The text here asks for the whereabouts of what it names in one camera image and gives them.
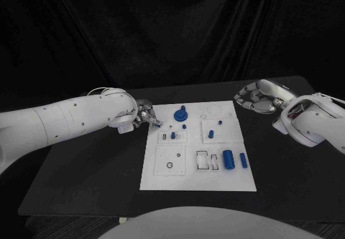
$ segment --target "white platform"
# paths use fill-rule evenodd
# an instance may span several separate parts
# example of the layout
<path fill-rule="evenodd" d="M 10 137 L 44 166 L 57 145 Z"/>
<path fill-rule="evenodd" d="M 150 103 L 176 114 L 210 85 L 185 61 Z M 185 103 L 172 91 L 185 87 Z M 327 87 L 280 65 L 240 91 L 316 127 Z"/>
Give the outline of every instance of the white platform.
<path fill-rule="evenodd" d="M 178 122 L 174 114 L 182 105 L 188 119 Z M 257 191 L 233 101 L 153 107 L 165 125 L 149 128 L 140 190 Z M 233 151 L 234 169 L 224 167 L 224 150 Z M 210 166 L 208 170 L 198 170 L 198 151 L 207 151 L 207 159 L 199 153 L 198 160 L 207 160 L 202 165 Z M 240 153 L 246 154 L 249 168 L 243 168 Z"/>

